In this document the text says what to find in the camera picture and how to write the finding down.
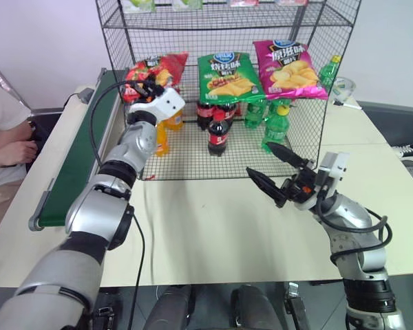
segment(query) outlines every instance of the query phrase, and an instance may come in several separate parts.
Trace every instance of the green chip bag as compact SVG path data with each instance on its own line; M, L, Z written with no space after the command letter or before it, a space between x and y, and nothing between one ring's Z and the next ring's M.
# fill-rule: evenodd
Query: green chip bag
M223 52L198 58L200 103L224 105L265 98L249 54Z

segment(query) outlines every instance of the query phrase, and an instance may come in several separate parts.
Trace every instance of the potato chip bag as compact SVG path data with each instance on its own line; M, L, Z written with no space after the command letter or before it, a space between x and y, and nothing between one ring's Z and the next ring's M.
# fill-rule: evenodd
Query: potato chip bag
M308 46L289 40L254 41L259 76L268 100L320 98L328 94L312 66Z
M224 105L265 98L247 53L222 52L198 58L200 103Z
M174 87L177 90L187 59L188 53L149 57L137 62L126 75L125 80L145 80L153 74L156 77L156 83L163 87ZM125 85L123 92L125 102L133 102L139 96L139 93L130 85Z

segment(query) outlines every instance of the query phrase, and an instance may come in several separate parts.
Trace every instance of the red chip bag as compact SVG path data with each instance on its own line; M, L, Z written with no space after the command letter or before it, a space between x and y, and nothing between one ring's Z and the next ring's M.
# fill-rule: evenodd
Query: red chip bag
M156 77L156 83L163 87L175 87L180 83L185 69L188 53L167 54L164 56L149 57L137 62L129 71L125 80L145 80L150 74ZM125 85L123 100L133 102L139 98L139 93Z

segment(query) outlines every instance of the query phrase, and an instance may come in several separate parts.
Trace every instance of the wall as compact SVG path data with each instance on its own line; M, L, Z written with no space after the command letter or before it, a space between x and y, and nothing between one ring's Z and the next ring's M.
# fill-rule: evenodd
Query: wall
M94 1L0 1L0 70L32 108L62 106L101 67ZM357 100L413 107L413 0L363 0L340 75Z
M357 100L413 107L413 0L363 0L340 76Z
M109 67L92 0L0 1L0 70L33 109L62 107Z

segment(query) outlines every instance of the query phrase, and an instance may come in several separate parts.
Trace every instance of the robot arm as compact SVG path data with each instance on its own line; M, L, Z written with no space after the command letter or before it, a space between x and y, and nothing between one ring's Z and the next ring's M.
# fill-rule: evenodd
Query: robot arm
M0 329L87 328L105 253L124 242L134 215L131 189L156 151L156 122L184 106L174 89L156 88L152 102L131 106L119 144L67 213L67 239L38 262L1 308Z
M315 173L312 162L282 145L268 145L275 156L297 168L298 173L286 179L281 188L260 172L248 168L248 174L279 208L288 200L294 201L299 210L311 211L327 232L330 260L343 278L348 301L346 326L350 323L358 330L404 330L385 269L384 246L392 238L387 217L372 225L373 212L335 190L346 171L348 154L327 153ZM388 237L382 242L373 231L379 230L381 238L384 227Z

